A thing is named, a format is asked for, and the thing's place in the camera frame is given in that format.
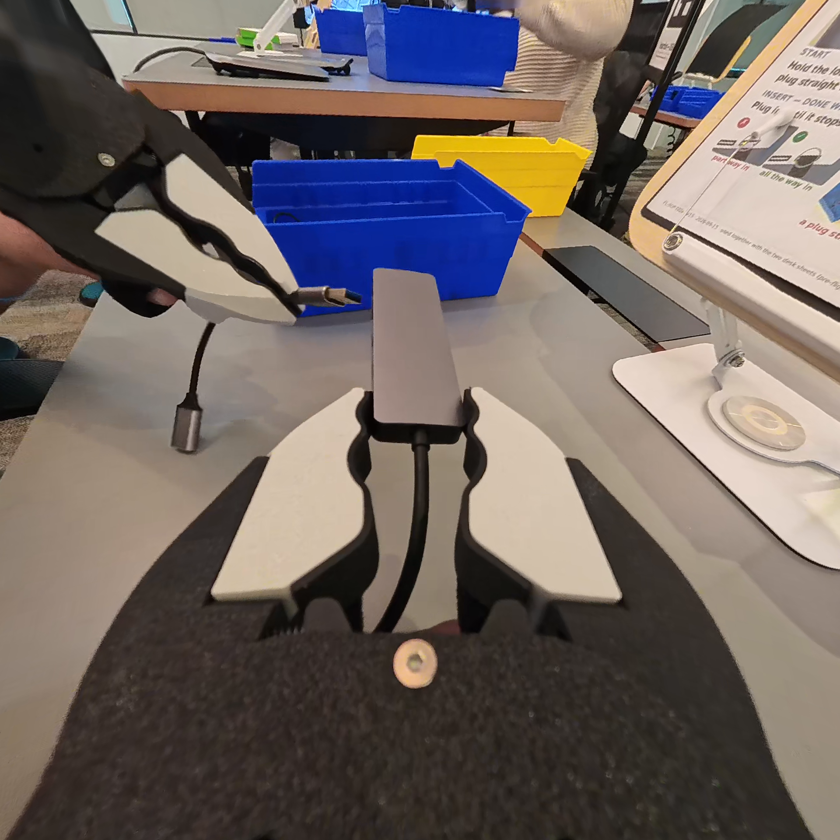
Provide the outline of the small blue plastic bin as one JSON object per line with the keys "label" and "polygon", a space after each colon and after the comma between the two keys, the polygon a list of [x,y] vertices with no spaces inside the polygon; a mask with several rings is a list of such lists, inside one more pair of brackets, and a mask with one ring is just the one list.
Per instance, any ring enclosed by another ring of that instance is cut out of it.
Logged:
{"label": "small blue plastic bin", "polygon": [[671,85],[665,91],[658,112],[701,120],[715,107],[723,91],[702,87]]}

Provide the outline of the yellow plastic bin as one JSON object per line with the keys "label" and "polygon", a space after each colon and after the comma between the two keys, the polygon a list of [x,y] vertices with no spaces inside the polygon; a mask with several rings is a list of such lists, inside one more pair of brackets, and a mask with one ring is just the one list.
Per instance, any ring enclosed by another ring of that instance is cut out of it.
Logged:
{"label": "yellow plastic bin", "polygon": [[564,139],[526,136],[418,135],[412,158],[441,167],[462,161],[531,209],[560,217],[592,153]]}

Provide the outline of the black desk panel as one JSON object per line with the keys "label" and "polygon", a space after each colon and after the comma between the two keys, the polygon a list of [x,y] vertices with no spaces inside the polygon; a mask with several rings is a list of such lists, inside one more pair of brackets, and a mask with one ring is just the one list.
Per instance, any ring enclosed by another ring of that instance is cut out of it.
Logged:
{"label": "black desk panel", "polygon": [[711,336],[697,316],[594,246],[547,248],[542,257],[648,350]]}

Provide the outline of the person's left hand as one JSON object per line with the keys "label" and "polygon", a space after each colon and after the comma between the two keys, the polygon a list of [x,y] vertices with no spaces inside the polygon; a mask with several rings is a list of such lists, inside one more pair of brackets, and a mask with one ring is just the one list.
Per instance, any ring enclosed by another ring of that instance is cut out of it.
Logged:
{"label": "person's left hand", "polygon": [[51,271],[99,281],[87,268],[58,254],[45,240],[18,220],[1,214],[1,313],[28,293]]}

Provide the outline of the black sign stand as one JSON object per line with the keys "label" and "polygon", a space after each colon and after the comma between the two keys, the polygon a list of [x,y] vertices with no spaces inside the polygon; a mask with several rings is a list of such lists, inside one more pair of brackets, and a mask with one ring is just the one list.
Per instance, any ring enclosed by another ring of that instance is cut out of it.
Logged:
{"label": "black sign stand", "polygon": [[646,152],[646,141],[661,109],[669,85],[676,78],[677,65],[697,24],[704,1],[670,1],[645,74],[653,95],[636,133],[636,145]]}

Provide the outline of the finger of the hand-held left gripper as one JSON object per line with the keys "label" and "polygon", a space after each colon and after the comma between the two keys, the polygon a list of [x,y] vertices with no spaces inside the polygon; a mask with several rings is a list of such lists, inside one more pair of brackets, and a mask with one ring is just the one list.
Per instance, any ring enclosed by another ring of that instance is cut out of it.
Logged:
{"label": "finger of the hand-held left gripper", "polygon": [[252,209],[186,154],[164,165],[163,197],[190,236],[215,247],[246,278],[283,298],[298,292],[285,257]]}
{"label": "finger of the hand-held left gripper", "polygon": [[111,213],[95,234],[180,285],[186,306],[207,321],[234,318],[293,324],[298,320],[272,290],[246,279],[243,269],[194,246],[182,227],[158,210]]}

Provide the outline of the black office chair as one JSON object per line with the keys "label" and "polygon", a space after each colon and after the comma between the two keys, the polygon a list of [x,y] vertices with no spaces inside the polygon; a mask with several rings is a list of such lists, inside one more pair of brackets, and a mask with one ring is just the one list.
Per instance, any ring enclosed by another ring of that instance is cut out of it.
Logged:
{"label": "black office chair", "polygon": [[610,202],[615,189],[647,157],[635,140],[621,134],[639,92],[647,80],[644,58],[637,52],[617,49],[604,62],[595,94],[594,115],[597,145],[587,173],[581,176],[570,209],[591,223],[611,229]]}

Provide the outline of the printed instruction sheet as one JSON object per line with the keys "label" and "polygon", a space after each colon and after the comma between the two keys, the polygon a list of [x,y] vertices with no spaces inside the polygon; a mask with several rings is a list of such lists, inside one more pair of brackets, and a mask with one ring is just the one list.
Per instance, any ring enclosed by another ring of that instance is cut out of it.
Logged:
{"label": "printed instruction sheet", "polygon": [[838,308],[839,2],[767,47],[640,215]]}

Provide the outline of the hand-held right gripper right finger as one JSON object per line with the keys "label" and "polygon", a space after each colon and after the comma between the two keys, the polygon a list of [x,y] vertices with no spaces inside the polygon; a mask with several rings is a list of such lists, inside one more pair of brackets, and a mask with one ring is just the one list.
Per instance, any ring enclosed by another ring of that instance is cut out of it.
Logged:
{"label": "hand-held right gripper right finger", "polygon": [[464,411],[459,595],[485,614],[518,603],[534,627],[555,603],[618,605],[622,590],[562,449],[485,388],[465,391]]}

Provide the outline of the dark flat tablet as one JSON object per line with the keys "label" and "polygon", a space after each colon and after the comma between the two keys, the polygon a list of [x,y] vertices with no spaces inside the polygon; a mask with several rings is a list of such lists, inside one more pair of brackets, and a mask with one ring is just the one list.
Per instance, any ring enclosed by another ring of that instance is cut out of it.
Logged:
{"label": "dark flat tablet", "polygon": [[332,77],[347,77],[354,58],[323,55],[318,51],[239,51],[234,55],[200,50],[208,65],[219,76],[248,79],[328,82]]}

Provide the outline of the grey usb hub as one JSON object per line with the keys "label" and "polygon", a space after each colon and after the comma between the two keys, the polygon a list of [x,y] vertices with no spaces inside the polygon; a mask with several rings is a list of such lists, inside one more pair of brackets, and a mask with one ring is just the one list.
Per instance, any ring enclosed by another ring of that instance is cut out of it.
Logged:
{"label": "grey usb hub", "polygon": [[399,580],[375,631],[402,618],[424,558],[429,514],[429,450],[458,442],[463,402],[436,279],[375,269],[372,308],[372,436],[413,451],[413,513]]}

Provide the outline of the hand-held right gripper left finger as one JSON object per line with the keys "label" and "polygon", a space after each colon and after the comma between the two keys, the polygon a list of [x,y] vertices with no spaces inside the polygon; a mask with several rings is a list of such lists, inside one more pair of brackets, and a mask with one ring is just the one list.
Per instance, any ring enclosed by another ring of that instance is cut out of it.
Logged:
{"label": "hand-held right gripper left finger", "polygon": [[379,568],[371,492],[372,393],[355,387],[267,456],[210,590],[218,603],[276,602],[289,621],[319,599],[355,631]]}

